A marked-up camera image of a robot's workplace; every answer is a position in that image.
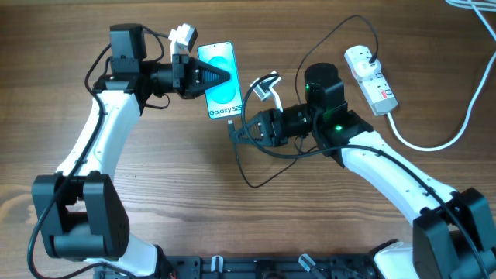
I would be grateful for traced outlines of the Galaxy S25 smartphone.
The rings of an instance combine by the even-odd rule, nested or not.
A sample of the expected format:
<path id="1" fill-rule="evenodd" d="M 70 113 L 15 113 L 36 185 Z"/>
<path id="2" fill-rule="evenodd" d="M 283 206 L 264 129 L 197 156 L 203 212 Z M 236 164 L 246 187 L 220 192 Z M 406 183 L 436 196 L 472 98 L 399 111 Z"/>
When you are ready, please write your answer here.
<path id="1" fill-rule="evenodd" d="M 198 59 L 222 72 L 208 72 L 208 82 L 215 86 L 205 91 L 208 116 L 212 120 L 241 114 L 243 100 L 233 43 L 230 41 L 204 44 L 198 47 Z"/>

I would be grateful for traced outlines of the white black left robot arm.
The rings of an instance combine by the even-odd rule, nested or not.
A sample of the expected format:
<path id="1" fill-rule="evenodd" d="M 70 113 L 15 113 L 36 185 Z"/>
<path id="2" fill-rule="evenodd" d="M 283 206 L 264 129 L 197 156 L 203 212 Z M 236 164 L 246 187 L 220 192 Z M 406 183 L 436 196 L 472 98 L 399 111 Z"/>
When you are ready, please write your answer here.
<path id="1" fill-rule="evenodd" d="M 53 259 L 82 263 L 83 271 L 112 272 L 129 278 L 172 278 L 177 270 L 163 250 L 134 236 L 113 184 L 123 147 L 149 97 L 178 94 L 194 99 L 226 83 L 230 74 L 190 57 L 198 33 L 182 24 L 167 34 L 170 62 L 149 59 L 139 23 L 110 28 L 109 44 L 97 56 L 103 73 L 85 87 L 92 98 L 90 115 L 72 151 L 53 174 L 32 186 L 37 221 L 26 261 L 39 277 L 34 248 L 41 240 Z"/>

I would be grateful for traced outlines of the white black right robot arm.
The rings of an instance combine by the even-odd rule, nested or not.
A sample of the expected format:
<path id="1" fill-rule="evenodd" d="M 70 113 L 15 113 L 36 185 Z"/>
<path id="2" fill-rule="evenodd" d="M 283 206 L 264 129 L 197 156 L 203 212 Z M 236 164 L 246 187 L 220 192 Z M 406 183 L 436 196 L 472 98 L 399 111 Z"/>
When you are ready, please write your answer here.
<path id="1" fill-rule="evenodd" d="M 495 272 L 495 224 L 476 189 L 456 191 L 389 147 L 374 128 L 349 110 L 333 64 L 304 74 L 305 102 L 274 108 L 229 125 L 234 143 L 267 155 L 293 136 L 312 136 L 317 152 L 371 183 L 405 217 L 412 241 L 393 241 L 372 256 L 384 278 L 487 278 Z"/>

